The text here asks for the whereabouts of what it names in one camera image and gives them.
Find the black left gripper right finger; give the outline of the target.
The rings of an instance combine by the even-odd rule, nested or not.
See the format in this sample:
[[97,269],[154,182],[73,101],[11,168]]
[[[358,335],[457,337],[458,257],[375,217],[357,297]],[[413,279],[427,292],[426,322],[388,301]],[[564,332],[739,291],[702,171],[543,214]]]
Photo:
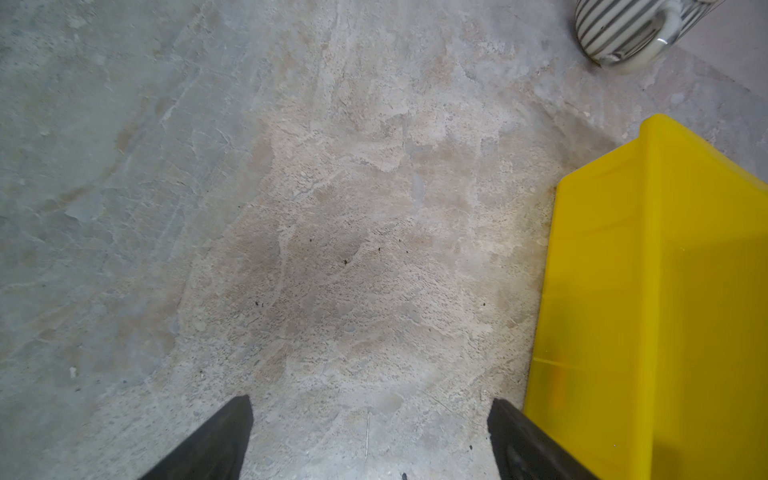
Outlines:
[[598,479],[505,399],[493,400],[487,427],[501,479]]

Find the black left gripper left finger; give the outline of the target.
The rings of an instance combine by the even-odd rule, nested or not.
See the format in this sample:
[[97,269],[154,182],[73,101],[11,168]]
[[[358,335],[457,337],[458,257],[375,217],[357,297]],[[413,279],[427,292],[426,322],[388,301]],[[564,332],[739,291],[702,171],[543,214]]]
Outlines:
[[233,397],[141,480],[238,480],[253,422],[249,396]]

